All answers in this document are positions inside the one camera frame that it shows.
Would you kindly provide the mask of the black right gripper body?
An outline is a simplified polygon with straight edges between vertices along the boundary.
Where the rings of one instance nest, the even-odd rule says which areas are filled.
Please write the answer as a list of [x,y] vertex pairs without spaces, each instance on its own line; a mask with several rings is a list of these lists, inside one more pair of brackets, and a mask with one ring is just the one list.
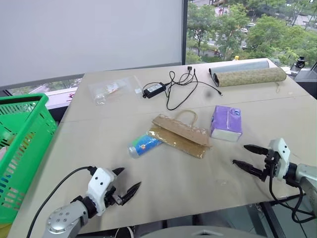
[[263,150],[263,154],[266,155],[266,157],[264,159],[265,165],[260,179],[262,182],[265,182],[266,177],[272,179],[275,176],[280,155],[277,151],[273,151],[272,149]]

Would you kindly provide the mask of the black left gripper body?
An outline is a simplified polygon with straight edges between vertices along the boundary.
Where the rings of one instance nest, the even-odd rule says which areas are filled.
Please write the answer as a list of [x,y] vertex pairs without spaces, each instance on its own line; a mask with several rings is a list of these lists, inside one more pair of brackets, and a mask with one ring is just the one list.
[[105,206],[112,206],[117,204],[123,206],[123,199],[115,193],[116,188],[112,186],[105,194]]

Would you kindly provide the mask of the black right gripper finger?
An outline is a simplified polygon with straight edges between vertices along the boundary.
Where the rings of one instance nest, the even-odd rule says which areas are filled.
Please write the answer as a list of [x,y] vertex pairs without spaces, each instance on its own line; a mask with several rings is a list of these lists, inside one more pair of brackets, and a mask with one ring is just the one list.
[[253,144],[247,144],[243,146],[245,149],[248,151],[259,154],[259,155],[267,155],[268,154],[268,149],[260,147],[258,145],[253,145]]
[[258,178],[261,178],[262,176],[263,172],[249,163],[239,160],[233,160],[232,163],[251,175],[254,175]]

